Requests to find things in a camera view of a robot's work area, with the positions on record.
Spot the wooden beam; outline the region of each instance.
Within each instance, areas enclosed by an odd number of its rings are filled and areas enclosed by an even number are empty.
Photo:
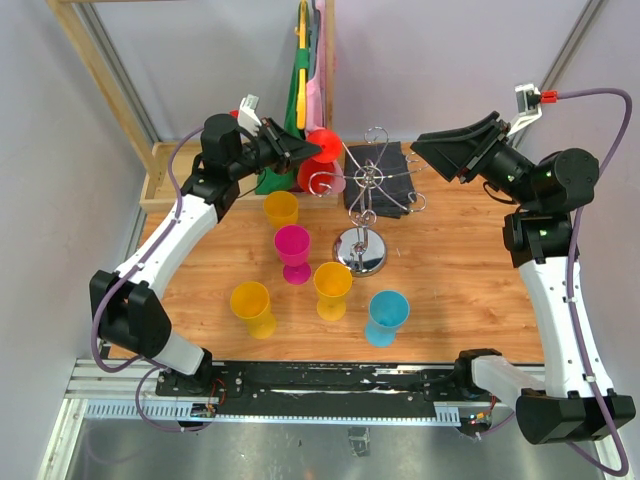
[[[49,8],[58,18],[58,22],[67,34],[76,52],[87,70],[98,85],[120,127],[129,138],[133,149],[149,174],[149,182],[154,187],[159,185],[164,171],[151,153],[147,139],[131,111],[124,95],[116,83],[111,70],[93,43],[91,36],[74,10],[71,2],[63,0],[47,0]]]
[[[335,37],[336,37],[336,4],[335,0],[326,0],[325,17],[325,47],[326,47],[326,79],[325,79],[325,111],[327,113],[327,128],[333,128],[333,79],[335,70]]]
[[[161,168],[167,169],[169,156],[176,147],[177,142],[159,142],[153,147],[153,156],[156,158]],[[178,152],[173,161],[173,173],[178,180],[178,184],[182,185],[189,175],[193,167],[193,158],[202,152],[202,145],[199,141],[187,142]],[[256,195],[251,192],[256,186],[257,176],[250,175],[240,180],[240,195],[247,194],[242,198],[238,198],[233,205],[234,210],[262,210],[264,195]],[[338,195],[327,195],[318,198],[306,193],[296,194],[300,210],[310,208],[330,208],[335,209],[340,205],[341,199]],[[171,210],[173,203],[176,201],[176,194],[173,185],[166,175],[162,183],[157,187],[149,184],[149,176],[145,178],[142,192],[140,194],[140,206],[147,213],[164,212],[165,214]]]

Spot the wooden frame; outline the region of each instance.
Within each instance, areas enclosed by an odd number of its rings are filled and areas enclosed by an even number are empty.
[[[157,2],[170,0],[47,0],[47,4],[96,82],[113,115],[147,171],[140,195],[140,205],[147,213],[168,212],[175,200],[175,194],[168,178],[165,178],[165,173],[169,154],[176,143],[159,142],[153,147],[149,145],[138,123],[136,114],[131,109],[109,66],[74,8],[75,3],[127,3],[134,1]],[[325,17],[327,63],[330,67],[326,69],[326,114],[327,126],[331,128],[333,125],[335,0],[326,0]],[[189,175],[193,157],[199,151],[199,143],[193,142],[187,144],[176,157],[174,172],[179,182],[184,181]],[[255,182],[255,176],[244,179],[240,183],[240,192],[243,193],[252,189],[255,187]],[[262,205],[262,199],[261,195],[250,193],[238,199],[236,208],[259,208]],[[338,204],[338,196],[336,195],[316,198],[301,194],[299,200],[301,208],[335,207]]]

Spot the red object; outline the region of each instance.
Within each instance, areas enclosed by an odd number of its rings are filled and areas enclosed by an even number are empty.
[[[326,128],[320,128],[309,134],[307,142],[314,143],[322,148],[322,153],[311,157],[318,163],[331,163],[337,160],[342,153],[342,141],[340,137]]]
[[[335,173],[336,167],[332,163],[319,163],[314,159],[310,158],[306,160],[302,165],[300,165],[300,169],[298,170],[298,185],[305,192],[311,193],[311,189],[309,188],[309,180],[311,180],[311,175],[316,172],[329,172]],[[323,187],[320,185],[321,183],[331,185],[331,180],[333,177],[331,175],[316,175],[313,177],[313,181],[311,182],[311,186],[313,187],[313,191],[315,193],[325,193],[327,191],[327,187]]]
[[[558,101],[557,90],[549,90],[540,94],[540,103],[556,103]]]

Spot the red connector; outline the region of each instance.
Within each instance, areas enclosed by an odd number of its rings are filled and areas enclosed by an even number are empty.
[[[558,101],[558,92],[549,90],[540,94],[540,103],[556,103]]]

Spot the gray wall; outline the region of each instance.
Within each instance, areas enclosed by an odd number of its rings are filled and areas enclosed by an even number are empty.
[[[0,476],[35,478],[88,282],[123,254],[142,169],[43,0],[0,3]]]
[[[585,209],[580,249],[582,283],[600,354],[616,390],[640,404],[640,4],[607,3],[557,89],[611,86],[626,89],[635,115],[625,139]],[[613,96],[561,101],[547,106],[521,150],[531,158],[581,147],[602,159],[618,132],[623,101]],[[622,429],[635,472],[640,471],[640,421]]]
[[[585,0],[336,0],[335,124],[395,138],[516,113],[513,87],[539,81]],[[98,10],[164,139],[248,92],[282,120],[298,0],[101,4]],[[553,11],[553,15],[536,12]]]

